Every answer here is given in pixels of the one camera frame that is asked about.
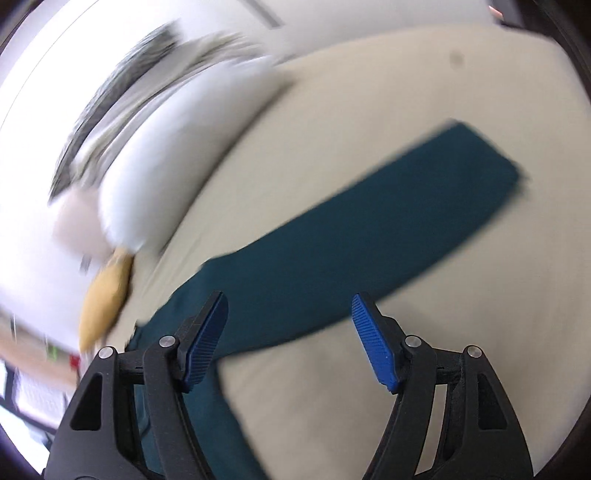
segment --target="white pillow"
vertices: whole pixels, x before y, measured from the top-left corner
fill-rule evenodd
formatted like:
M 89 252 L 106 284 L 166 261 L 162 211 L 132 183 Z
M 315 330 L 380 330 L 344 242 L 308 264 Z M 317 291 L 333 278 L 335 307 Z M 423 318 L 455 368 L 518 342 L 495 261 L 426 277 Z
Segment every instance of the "white pillow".
M 221 62 L 175 91 L 103 179 L 100 217 L 111 243 L 161 250 L 216 164 L 285 83 L 261 57 Z

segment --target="yellow cushion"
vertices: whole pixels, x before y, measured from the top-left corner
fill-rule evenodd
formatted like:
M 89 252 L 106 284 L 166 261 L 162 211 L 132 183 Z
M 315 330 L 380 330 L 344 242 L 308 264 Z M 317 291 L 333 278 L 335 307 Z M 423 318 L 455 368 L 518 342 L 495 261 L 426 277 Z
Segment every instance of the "yellow cushion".
M 115 323 L 125 303 L 133 256 L 118 248 L 90 284 L 80 314 L 80 351 L 86 352 Z

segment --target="silver screw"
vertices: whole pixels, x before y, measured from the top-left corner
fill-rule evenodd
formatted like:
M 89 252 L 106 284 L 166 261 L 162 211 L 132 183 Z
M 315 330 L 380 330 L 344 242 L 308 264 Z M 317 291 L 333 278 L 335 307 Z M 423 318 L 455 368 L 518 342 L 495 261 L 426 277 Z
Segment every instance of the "silver screw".
M 408 346 L 412 347 L 412 348 L 416 348 L 418 346 L 421 346 L 421 339 L 417 336 L 414 335 L 408 335 L 405 339 L 404 339 L 404 343 L 406 343 Z
M 176 341 L 177 341 L 177 339 L 175 337 L 173 337 L 172 335 L 166 335 L 166 336 L 163 336 L 158 341 L 158 344 L 162 348 L 168 348 L 169 346 L 173 346 Z
M 110 346 L 106 346 L 99 350 L 99 357 L 102 359 L 109 358 L 111 355 L 113 355 L 113 348 Z
M 472 358 L 480 358 L 482 356 L 482 350 L 480 350 L 476 345 L 470 345 L 468 347 L 468 355 Z

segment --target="bed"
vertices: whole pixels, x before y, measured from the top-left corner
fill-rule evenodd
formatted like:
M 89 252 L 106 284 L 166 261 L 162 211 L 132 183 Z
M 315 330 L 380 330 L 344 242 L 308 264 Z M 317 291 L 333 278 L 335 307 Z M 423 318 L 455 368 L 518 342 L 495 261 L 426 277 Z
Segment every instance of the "bed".
M 341 44 L 281 68 L 294 84 L 226 156 L 163 254 L 137 254 L 132 293 L 106 343 L 122 351 L 136 322 L 208 258 L 457 119 L 516 161 L 526 181 L 488 226 L 379 307 L 435 347 L 485 350 L 539 472 L 591 391 L 591 108 L 568 57 L 536 35 L 453 26 Z M 227 358 L 220 371 L 272 478 L 362 477 L 394 399 L 375 382 L 350 321 Z M 438 390 L 419 470 L 433 460 L 443 399 Z

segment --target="gray striped pillow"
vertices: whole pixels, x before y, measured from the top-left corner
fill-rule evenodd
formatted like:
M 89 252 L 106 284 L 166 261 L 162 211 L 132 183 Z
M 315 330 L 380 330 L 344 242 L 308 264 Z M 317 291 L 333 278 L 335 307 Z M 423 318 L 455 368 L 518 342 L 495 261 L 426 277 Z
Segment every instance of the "gray striped pillow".
M 162 25 L 140 40 L 88 102 L 57 161 L 49 192 L 50 202 L 70 186 L 70 164 L 91 130 L 129 87 L 177 45 L 178 35 L 173 25 L 173 22 Z

